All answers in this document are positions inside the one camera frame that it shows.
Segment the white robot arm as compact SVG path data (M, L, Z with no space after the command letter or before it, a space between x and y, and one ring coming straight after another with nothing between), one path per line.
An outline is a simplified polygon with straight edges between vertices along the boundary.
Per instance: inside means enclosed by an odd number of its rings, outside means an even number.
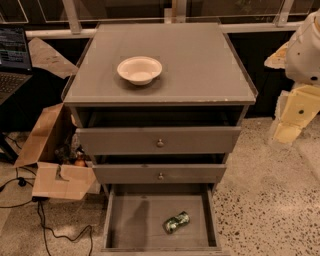
M309 14L288 41L285 74L294 86L279 98L273 139L292 143L320 112L320 10Z

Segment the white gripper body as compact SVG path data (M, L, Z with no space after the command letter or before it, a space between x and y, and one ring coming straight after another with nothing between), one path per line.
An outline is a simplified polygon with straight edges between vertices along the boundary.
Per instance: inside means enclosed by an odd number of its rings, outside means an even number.
M284 91L278 98L273 139L292 143L319 112L319 86L299 84L290 92Z

